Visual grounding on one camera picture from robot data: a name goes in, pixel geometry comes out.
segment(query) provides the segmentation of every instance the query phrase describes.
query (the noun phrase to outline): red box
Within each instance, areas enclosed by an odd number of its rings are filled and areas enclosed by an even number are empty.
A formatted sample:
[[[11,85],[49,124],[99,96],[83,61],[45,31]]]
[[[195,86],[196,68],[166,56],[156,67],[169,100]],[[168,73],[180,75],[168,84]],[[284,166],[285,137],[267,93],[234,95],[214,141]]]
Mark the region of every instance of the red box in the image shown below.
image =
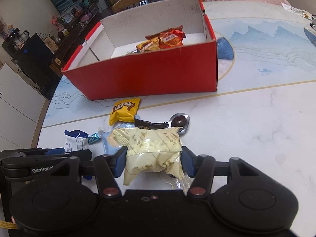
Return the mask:
[[[127,54],[183,25],[184,46]],[[163,0],[98,22],[62,70],[90,100],[217,91],[217,43],[201,0]]]

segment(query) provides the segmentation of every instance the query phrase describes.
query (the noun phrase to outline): orange snack bag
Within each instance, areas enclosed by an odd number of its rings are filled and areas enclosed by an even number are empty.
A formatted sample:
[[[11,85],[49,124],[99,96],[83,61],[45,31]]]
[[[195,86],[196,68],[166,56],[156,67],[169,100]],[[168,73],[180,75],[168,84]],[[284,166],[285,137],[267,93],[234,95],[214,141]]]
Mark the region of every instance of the orange snack bag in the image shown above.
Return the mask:
[[[183,45],[183,38],[185,38],[185,33],[174,29],[168,32],[161,32],[157,37],[138,44],[136,48],[140,52],[146,52],[181,46]]]
[[[183,29],[183,26],[181,25],[181,26],[179,26],[179,27],[169,28],[169,29],[167,29],[167,30],[165,30],[165,31],[161,31],[161,32],[159,32],[159,33],[157,33],[157,34],[145,36],[145,38],[146,38],[147,40],[150,40],[150,39],[153,39],[154,37],[158,37],[161,33],[170,32],[170,31],[173,31],[173,30],[182,31],[182,29]]]

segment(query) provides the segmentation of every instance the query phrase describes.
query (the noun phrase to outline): cream snack wrapper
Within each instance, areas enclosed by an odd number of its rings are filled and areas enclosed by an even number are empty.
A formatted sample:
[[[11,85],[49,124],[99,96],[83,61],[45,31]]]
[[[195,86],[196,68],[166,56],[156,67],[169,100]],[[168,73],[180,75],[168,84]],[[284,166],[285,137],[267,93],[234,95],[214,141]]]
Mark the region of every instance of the cream snack wrapper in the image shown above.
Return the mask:
[[[164,171],[180,180],[184,178],[177,127],[157,130],[117,128],[113,130],[113,137],[118,144],[128,147],[124,185],[129,185],[141,171]]]

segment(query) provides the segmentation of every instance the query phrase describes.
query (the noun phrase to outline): cabinet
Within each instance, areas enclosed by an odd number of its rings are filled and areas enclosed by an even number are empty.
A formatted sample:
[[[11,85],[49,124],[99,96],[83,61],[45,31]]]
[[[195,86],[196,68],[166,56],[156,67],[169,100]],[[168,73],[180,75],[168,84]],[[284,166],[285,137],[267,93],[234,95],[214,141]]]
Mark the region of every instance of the cabinet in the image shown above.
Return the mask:
[[[0,151],[30,148],[45,98],[7,64],[0,70]]]

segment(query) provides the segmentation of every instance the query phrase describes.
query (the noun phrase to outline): blue semicircle pattern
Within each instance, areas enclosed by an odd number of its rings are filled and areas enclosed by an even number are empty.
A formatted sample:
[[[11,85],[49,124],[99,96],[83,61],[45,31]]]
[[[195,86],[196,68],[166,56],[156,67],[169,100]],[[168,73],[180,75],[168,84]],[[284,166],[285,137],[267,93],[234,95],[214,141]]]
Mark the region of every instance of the blue semicircle pattern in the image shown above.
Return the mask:
[[[316,35],[314,35],[312,32],[304,28],[304,33],[306,37],[311,41],[311,43],[316,47]]]
[[[220,37],[217,40],[217,54],[218,59],[234,60],[234,50],[225,37]]]

